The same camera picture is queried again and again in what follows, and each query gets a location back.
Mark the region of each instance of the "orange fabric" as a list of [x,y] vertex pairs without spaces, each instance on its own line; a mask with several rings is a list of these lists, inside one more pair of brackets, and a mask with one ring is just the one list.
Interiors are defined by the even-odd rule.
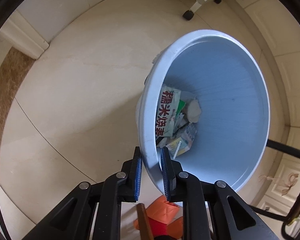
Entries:
[[174,220],[171,224],[167,226],[168,236],[171,236],[175,239],[179,239],[183,235],[183,217]]
[[[160,196],[146,209],[147,216],[160,223],[168,225],[178,213],[180,207],[167,201],[165,196]],[[138,220],[133,222],[134,227],[139,230]]]

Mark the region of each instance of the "black caster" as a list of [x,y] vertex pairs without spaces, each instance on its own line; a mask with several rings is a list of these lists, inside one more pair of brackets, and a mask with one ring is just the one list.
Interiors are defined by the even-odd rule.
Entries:
[[213,0],[216,4],[221,3],[222,0]]
[[183,14],[183,18],[190,21],[194,16],[194,13],[190,10],[187,10],[184,14]]

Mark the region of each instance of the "red fabric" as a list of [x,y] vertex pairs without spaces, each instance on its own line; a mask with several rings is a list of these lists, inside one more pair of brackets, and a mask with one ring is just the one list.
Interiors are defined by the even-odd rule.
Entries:
[[150,224],[153,237],[168,235],[166,224],[158,222],[152,218],[149,218],[149,224]]

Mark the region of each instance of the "tile floor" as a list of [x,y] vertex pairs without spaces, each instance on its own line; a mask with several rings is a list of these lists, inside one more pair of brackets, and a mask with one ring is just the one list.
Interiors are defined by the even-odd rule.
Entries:
[[[177,38],[217,29],[259,61],[260,47],[226,3],[207,3],[187,22],[181,15],[192,3],[104,0],[34,63],[13,101],[0,152],[0,185],[30,221],[38,223],[79,182],[103,181],[132,157],[144,79],[153,58]],[[140,202],[147,206],[159,195],[143,170]],[[139,238],[135,218],[135,205],[123,204],[122,239]]]

